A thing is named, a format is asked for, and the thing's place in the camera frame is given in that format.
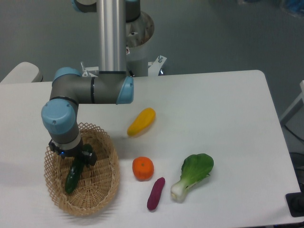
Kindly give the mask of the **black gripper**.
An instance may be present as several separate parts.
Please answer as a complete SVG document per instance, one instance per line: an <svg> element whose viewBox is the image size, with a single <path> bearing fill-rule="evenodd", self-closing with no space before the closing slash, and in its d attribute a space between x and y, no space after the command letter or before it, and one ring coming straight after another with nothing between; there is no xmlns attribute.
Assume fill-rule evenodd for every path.
<svg viewBox="0 0 304 228"><path fill-rule="evenodd" d="M50 150L62 158L77 157L79 154L80 160L86 166L94 166L97 161L97 155L90 146L83 147L81 135L78 135L72 142L60 144L54 140L48 143Z"/></svg>

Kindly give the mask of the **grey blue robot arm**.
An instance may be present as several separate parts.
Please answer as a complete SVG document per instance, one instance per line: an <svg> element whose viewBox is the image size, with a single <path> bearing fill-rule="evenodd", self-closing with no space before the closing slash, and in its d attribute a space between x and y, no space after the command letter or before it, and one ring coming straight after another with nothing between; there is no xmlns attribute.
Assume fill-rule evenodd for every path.
<svg viewBox="0 0 304 228"><path fill-rule="evenodd" d="M126 23L138 19L141 8L138 0L75 0L72 4L77 11L98 15L98 71L95 76L84 77L70 67L59 69L41 117L51 136L51 151L93 166L97 157L84 149L76 122L78 107L133 101L133 78L127 75L126 68Z"/></svg>

